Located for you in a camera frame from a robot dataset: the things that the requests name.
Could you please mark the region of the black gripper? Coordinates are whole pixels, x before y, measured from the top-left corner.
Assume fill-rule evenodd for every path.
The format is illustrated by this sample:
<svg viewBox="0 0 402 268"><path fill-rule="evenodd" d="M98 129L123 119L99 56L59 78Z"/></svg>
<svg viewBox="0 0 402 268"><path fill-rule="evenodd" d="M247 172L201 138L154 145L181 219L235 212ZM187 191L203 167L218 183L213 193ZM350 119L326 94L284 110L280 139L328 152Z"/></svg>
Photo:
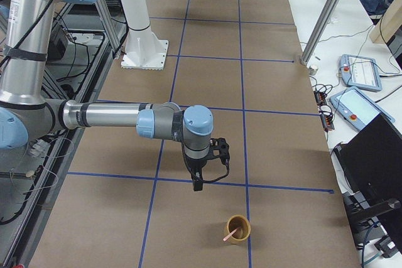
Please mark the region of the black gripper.
<svg viewBox="0 0 402 268"><path fill-rule="evenodd" d="M192 177L193 190L203 190L202 168L207 164L206 159L193 159L185 155L186 167Z"/></svg>

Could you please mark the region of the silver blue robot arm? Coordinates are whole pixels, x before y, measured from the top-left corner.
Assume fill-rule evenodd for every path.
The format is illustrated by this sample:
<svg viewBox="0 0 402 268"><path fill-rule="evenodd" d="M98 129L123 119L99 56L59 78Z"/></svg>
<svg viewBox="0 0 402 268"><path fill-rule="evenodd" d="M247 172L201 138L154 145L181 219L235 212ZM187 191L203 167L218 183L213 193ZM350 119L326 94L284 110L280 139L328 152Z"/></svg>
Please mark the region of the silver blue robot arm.
<svg viewBox="0 0 402 268"><path fill-rule="evenodd" d="M56 3L96 0L11 0L1 62L1 148L14 149L60 129L134 127L141 137L179 142L193 189L205 184L202 168L214 156L213 115L202 106L174 103L78 103L41 95Z"/></svg>

